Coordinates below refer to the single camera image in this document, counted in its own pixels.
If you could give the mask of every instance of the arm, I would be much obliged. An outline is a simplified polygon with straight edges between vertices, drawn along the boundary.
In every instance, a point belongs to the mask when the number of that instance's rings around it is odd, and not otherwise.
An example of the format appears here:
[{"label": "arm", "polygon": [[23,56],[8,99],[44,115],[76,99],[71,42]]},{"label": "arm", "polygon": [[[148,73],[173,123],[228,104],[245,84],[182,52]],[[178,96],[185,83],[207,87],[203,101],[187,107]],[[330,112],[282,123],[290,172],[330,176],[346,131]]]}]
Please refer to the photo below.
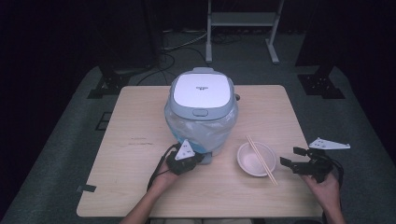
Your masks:
[{"label": "arm", "polygon": [[[168,170],[166,162],[160,168],[159,174]],[[132,211],[121,221],[121,224],[143,224],[149,217],[149,213],[161,195],[177,180],[178,175],[167,171],[158,175],[152,182],[151,188],[132,209]]]},{"label": "arm", "polygon": [[344,224],[344,216],[341,212],[340,205],[340,190],[338,181],[332,173],[326,176],[326,179],[317,183],[317,180],[308,175],[301,175],[301,179],[305,181],[306,185],[311,189],[315,198],[318,200],[320,206],[326,215],[327,221],[330,224]]}]

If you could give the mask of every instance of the white bowl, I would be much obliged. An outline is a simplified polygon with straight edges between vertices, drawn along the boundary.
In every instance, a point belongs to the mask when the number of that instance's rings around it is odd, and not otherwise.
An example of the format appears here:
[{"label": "white bowl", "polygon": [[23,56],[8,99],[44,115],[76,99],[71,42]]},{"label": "white bowl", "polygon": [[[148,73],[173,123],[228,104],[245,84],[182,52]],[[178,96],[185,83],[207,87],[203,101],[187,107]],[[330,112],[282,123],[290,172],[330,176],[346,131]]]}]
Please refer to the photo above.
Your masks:
[{"label": "white bowl", "polygon": [[[273,172],[276,167],[275,152],[263,143],[254,142],[254,145],[256,145],[256,148],[259,150],[262,158],[265,160],[265,163],[267,163],[270,171]],[[254,176],[268,175],[249,142],[245,143],[238,149],[236,158],[239,166],[241,166],[246,173]]]}]

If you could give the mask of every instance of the person's right hand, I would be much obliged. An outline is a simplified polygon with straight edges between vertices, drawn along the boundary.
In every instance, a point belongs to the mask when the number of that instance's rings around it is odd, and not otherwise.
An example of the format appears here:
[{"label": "person's right hand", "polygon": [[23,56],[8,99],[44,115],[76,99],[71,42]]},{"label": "person's right hand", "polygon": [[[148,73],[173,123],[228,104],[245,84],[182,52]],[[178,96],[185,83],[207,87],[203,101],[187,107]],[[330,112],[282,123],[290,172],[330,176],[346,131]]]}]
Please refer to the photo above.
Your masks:
[{"label": "person's right hand", "polygon": [[329,173],[321,183],[318,183],[311,175],[300,175],[300,177],[315,195],[326,214],[328,222],[346,223],[341,212],[340,189],[335,176]]}]

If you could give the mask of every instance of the tape piece on table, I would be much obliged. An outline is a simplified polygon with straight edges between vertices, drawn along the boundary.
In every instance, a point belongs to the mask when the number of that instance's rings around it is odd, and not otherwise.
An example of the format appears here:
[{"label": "tape piece on table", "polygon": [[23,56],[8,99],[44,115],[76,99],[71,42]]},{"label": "tape piece on table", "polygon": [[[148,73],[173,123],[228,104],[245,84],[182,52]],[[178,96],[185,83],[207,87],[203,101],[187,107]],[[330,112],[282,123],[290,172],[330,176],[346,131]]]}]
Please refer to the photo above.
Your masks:
[{"label": "tape piece on table", "polygon": [[76,191],[80,193],[82,193],[82,191],[95,192],[95,190],[96,190],[96,186],[92,186],[92,185],[80,185],[76,189]]}]

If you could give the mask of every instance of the wooden table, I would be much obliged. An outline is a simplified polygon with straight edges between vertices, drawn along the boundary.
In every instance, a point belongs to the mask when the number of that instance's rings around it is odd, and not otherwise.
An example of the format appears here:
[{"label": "wooden table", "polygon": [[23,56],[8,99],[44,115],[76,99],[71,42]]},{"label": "wooden table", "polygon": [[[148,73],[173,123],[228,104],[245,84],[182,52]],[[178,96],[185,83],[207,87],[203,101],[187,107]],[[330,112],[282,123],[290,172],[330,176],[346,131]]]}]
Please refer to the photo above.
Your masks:
[{"label": "wooden table", "polygon": [[[176,143],[163,114],[169,87],[125,87],[120,93],[102,145],[78,204],[81,217],[124,217],[146,192],[160,157]],[[151,217],[319,217],[321,208],[308,187],[278,157],[307,148],[304,135],[281,86],[235,86],[239,116],[223,150],[211,164],[183,174],[157,202]],[[238,165],[236,152],[249,134],[277,155],[268,177],[253,177]]]}]

